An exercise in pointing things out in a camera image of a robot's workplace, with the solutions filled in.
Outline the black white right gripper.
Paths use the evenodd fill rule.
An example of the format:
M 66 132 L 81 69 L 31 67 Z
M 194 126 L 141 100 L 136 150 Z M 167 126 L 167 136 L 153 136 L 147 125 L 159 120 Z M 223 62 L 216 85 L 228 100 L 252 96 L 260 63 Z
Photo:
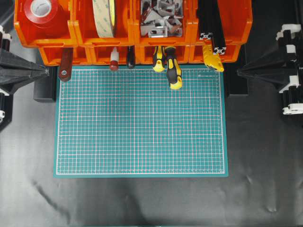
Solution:
M 282 97 L 284 115 L 303 113 L 303 63 L 299 54 L 301 38 L 300 24 L 283 24 L 276 34 L 279 48 L 237 70 L 238 76 L 273 84 Z M 265 70 L 281 66 L 281 70 Z

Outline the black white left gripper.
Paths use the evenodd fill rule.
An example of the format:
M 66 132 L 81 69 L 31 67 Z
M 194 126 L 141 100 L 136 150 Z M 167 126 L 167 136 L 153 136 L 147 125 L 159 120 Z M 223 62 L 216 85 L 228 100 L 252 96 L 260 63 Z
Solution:
M 9 52 L 12 37 L 0 26 L 0 131 L 12 121 L 13 96 L 19 88 L 49 77 L 49 69 Z

